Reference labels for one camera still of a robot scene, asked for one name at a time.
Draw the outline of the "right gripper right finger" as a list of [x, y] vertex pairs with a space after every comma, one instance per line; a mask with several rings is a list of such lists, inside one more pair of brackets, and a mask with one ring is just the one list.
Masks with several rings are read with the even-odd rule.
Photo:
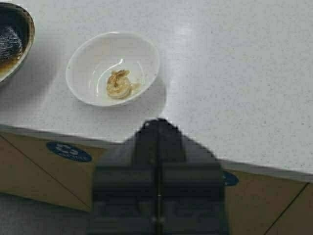
[[158, 233], [229, 234], [219, 161], [165, 119], [158, 120]]

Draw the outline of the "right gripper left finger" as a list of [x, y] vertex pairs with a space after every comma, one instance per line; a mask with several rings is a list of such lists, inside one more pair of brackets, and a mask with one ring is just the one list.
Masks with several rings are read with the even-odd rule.
[[100, 158], [89, 235], [160, 234], [159, 147], [160, 120], [154, 119]]

